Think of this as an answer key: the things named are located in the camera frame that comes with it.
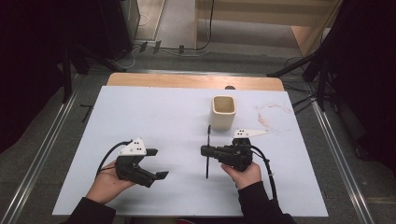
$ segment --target person's right hand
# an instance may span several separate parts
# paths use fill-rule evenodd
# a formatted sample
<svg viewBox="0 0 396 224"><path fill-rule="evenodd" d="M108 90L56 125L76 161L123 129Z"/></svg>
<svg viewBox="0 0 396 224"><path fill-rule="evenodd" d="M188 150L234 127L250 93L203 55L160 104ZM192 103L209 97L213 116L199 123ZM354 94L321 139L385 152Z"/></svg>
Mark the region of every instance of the person's right hand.
<svg viewBox="0 0 396 224"><path fill-rule="evenodd" d="M260 165L254 161L244 172L239 172L226 164L222 164L221 168L233 179L238 189L244 189L249 185L262 181Z"/></svg>

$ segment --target gray floor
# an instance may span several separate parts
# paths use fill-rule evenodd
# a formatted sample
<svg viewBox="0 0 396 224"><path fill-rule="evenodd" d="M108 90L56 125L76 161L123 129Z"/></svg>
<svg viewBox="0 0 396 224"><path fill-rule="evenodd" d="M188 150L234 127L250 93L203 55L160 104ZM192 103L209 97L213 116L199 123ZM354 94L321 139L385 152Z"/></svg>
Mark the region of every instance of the gray floor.
<svg viewBox="0 0 396 224"><path fill-rule="evenodd" d="M166 22L163 21L163 30L166 30L165 24ZM152 50L148 49L142 53L134 52L134 66L129 68L128 71L220 72L239 76L263 76L265 73L275 72L283 68L288 58L298 56L298 53L296 53L298 49L292 36L290 36L289 27L274 28L279 33L269 33L273 35L267 35L267 46L270 49L262 49L261 53L254 51L248 54L246 53L248 51L235 52L231 49L227 52L226 49L211 49L205 56L180 57L164 51L153 54ZM159 36L163 37L163 43L167 40L170 42L172 39L165 38L161 30ZM282 44L283 47L279 44L272 45L274 43L272 41L277 39L282 39L279 44ZM219 42L221 43L221 38L214 35L213 45ZM228 42L238 42L237 36ZM129 60L127 58L119 63L125 66L131 65L133 63L132 56L129 57ZM301 69L293 71L296 74L302 72ZM75 90L78 91L75 100L71 104L67 117L64 118L64 125L54 136L53 146L46 155L46 162L42 169L38 171L39 176L35 180L35 185L26 191L29 197L26 202L22 202L24 206L21 212L16 214L18 219L15 223L59 223L64 220L64 217L54 217L51 214L52 209L87 124L85 118L88 107L85 105L94 105L100 88L106 85L110 74L111 72L102 65L92 63L90 73L87 76L80 75L76 79ZM306 87L298 75L288 74L281 79L284 84L299 89ZM297 102L307 96L306 93L299 91L288 90L288 93L292 102ZM26 173L29 172L29 168L35 160L35 155L37 152L40 153L41 145L46 141L46 134L61 109L62 97L62 89L60 89L33 120L23 137L14 146L0 154L0 217L3 217L6 213L16 190ZM375 223L394 223L394 220L396 220L396 181L391 171L377 161L358 159L354 152L353 142L343 122L332 111L330 105L326 105L326 108L326 114L337 137L338 144L368 204ZM296 217L296 221L298 223L361 223L318 122L314 107L309 106L296 118L330 215L321 218ZM123 218L118 217L114 223L123 223ZM139 223L163 223L163 221L140 219Z"/></svg>

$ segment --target floor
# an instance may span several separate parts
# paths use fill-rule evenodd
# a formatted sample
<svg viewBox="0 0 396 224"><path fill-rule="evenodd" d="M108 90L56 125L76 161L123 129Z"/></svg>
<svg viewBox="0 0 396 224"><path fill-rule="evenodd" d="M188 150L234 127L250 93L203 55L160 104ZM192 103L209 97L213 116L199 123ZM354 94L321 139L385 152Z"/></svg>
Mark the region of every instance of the floor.
<svg viewBox="0 0 396 224"><path fill-rule="evenodd" d="M193 0L165 0L162 15L158 17L161 18L158 19L161 22L159 27L156 27L157 31L141 36L141 40L150 44L161 40L162 47L168 48L178 48L179 45L192 47L190 16L192 11ZM243 32L235 31L235 27L241 26ZM265 34L262 38L248 35L251 34L251 30L257 29L260 29L261 34ZM186 75L191 72L202 74L216 72L257 77L275 72L301 57L288 26L260 25L258 28L257 24L214 22L212 32L213 39L205 49L208 52L200 52L205 53L205 56L199 57L195 54L196 57L178 57L165 51L153 54L151 50L146 50L140 53L135 51L134 54L117 63L128 66L129 72L176 71ZM200 40L205 43L205 34ZM301 80L300 74L303 71L297 69L281 79L284 84L299 90L311 88L310 84L307 85ZM66 105L60 105L63 93L62 90L57 92L33 120L20 141L0 154L0 217L6 214L9 217L7 210L10 205L14 205L11 210L15 209L12 219L6 219L12 221L6 222L3 219L5 222L2 223L59 223L64 220L64 217L52 216L52 208L89 120L89 108L94 105L100 88L106 85L110 74L111 71L92 62L92 69L87 76L78 75L74 79L76 92L71 98L73 100ZM290 88L287 91L292 102L298 102L307 96L305 92ZM358 159L343 122L332 110L331 105L326 104L326 108L325 113L319 113L315 109L315 104L312 104L296 118L318 184L323 192L329 217L297 217L296 221L298 223L394 223L396 181L391 171L377 161ZM331 130L330 133L335 136L335 150L329 147L329 137L324 134L323 124L319 122L319 118L323 116L331 124L327 130ZM345 161L346 166L337 161ZM348 183L343 173L352 175L354 183ZM26 183L32 183L33 186L24 185ZM368 215L363 214L362 217L359 211L357 212L357 207L353 204L356 201L349 191L348 184L353 185L352 189L357 187L354 190L358 190L363 196L368 207ZM16 209L18 206L12 202L13 199L21 199L18 202L21 205L20 209ZM136 223L154 224L172 220L172 218L164 220L141 217ZM124 218L117 217L114 223L124 223Z"/></svg>

